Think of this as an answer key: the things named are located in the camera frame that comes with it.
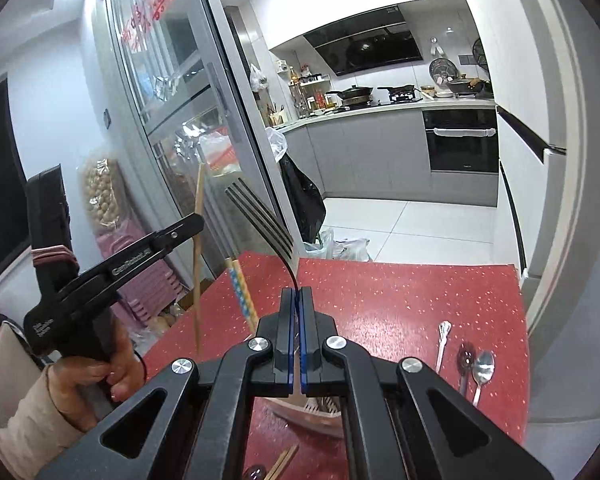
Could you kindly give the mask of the person left hand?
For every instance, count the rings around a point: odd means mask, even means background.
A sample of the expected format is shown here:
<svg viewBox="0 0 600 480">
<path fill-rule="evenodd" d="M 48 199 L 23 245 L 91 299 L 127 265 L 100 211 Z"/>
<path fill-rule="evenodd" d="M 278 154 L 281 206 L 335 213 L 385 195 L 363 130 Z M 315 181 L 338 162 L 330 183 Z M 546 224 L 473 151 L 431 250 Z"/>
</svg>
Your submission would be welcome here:
<svg viewBox="0 0 600 480">
<path fill-rule="evenodd" d="M 84 356 L 61 358 L 47 370 L 50 398 L 57 411 L 82 432 L 93 429 L 98 419 L 92 404 L 82 396 L 81 387 L 106 382 L 112 400 L 124 402 L 145 383 L 143 364 L 137 359 L 129 333 L 114 321 L 114 354 L 109 362 L 98 362 Z"/>
</svg>

